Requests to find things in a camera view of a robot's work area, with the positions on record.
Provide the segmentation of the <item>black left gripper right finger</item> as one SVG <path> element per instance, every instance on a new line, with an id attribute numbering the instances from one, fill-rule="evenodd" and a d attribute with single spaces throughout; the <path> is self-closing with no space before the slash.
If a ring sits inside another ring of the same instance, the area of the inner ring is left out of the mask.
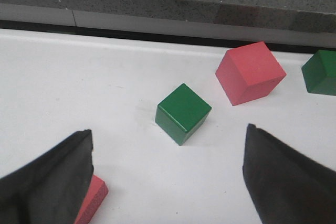
<path id="1" fill-rule="evenodd" d="M 253 124 L 243 177 L 262 223 L 335 223 L 335 171 Z"/>

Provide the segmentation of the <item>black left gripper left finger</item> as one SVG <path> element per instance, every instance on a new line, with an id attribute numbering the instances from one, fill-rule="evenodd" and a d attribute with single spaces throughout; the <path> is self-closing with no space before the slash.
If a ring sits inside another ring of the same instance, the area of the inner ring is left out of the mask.
<path id="1" fill-rule="evenodd" d="M 74 223 L 93 175 L 92 131 L 77 131 L 1 178 L 1 223 Z"/>

